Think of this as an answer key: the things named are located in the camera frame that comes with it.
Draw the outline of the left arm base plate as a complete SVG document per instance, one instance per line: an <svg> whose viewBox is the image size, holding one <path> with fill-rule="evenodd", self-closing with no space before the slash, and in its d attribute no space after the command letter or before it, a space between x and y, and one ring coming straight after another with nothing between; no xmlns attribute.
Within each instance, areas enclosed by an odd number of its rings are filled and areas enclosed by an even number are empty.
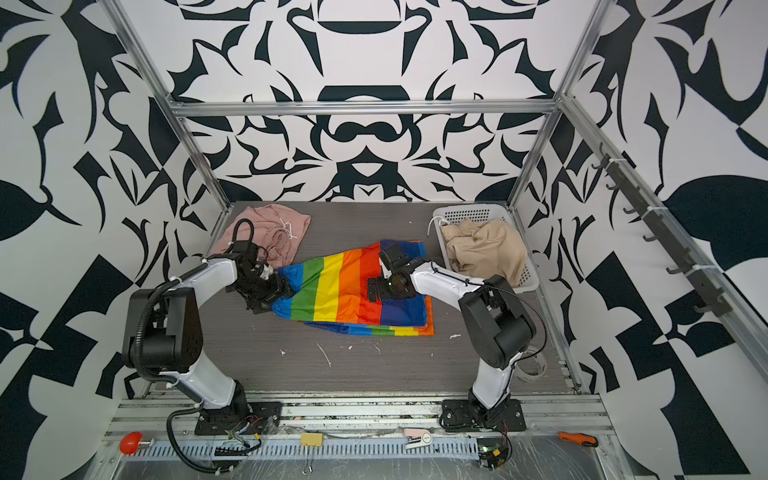
<svg viewBox="0 0 768 480"><path fill-rule="evenodd" d="M194 433L197 436L263 434L280 424L283 404L279 401L249 402L245 408L232 406L219 410L203 409Z"/></svg>

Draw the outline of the multicolour shorts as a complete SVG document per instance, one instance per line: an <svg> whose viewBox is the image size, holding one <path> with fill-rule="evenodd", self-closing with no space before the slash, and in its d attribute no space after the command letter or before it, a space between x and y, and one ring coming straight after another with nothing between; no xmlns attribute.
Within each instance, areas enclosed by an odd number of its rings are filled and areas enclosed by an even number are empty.
<svg viewBox="0 0 768 480"><path fill-rule="evenodd" d="M345 335L427 337L434 334L432 301L418 295L404 300L368 299L368 281L381 273L379 254L397 245L423 257L422 241L381 240L368 247L307 260L278 272L293 295L272 305L280 318Z"/></svg>

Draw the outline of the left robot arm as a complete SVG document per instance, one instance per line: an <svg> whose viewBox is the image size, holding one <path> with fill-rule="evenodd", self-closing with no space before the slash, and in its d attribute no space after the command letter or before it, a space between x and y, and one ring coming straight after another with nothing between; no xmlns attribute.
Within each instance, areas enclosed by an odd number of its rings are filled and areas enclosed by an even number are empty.
<svg viewBox="0 0 768 480"><path fill-rule="evenodd" d="M198 410L241 419L251 412L242 385L204 351L200 307L221 291L241 295L256 314L294 294L285 276L265 263L221 255L206 259L131 295L121 356L142 379L178 389Z"/></svg>

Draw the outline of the pink shorts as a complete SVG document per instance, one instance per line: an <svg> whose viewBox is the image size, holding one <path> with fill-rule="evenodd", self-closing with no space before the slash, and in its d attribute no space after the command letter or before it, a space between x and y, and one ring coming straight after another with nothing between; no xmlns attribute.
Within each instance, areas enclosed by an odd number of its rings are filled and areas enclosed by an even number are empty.
<svg viewBox="0 0 768 480"><path fill-rule="evenodd" d="M216 241L210 251L211 255L225 252L233 242L235 225L241 220L249 220L253 224L251 242L262 247L260 257L266 256L268 264L273 268L281 268L294 262L310 227L311 216L279 204L246 207Z"/></svg>

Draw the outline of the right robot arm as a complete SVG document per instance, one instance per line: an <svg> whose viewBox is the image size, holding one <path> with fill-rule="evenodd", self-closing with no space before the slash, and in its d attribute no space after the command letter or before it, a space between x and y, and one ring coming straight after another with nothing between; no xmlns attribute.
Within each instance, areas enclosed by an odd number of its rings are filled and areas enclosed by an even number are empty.
<svg viewBox="0 0 768 480"><path fill-rule="evenodd" d="M367 281L370 300L428 296L458 310L480 362L470 398L490 411L509 397L515 365L537 333L523 301L499 275L483 280L413 260Z"/></svg>

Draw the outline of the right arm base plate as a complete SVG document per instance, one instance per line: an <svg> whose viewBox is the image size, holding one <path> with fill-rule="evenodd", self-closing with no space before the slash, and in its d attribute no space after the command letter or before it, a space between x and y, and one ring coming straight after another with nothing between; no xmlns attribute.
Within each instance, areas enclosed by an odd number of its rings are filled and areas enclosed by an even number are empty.
<svg viewBox="0 0 768 480"><path fill-rule="evenodd" d="M443 400L438 423L446 432L469 432L478 429L508 432L527 430L521 403L512 398L507 398L491 409L485 408L474 399Z"/></svg>

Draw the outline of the white plastic basket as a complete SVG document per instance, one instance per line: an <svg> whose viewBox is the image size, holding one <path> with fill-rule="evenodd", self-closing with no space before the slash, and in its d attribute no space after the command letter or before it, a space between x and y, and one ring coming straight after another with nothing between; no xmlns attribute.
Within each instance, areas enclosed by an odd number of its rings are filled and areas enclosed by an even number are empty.
<svg viewBox="0 0 768 480"><path fill-rule="evenodd" d="M427 233L437 237L445 267L486 279L506 278L516 293L539 287L531 257L511 214L496 204L461 204L436 209Z"/></svg>

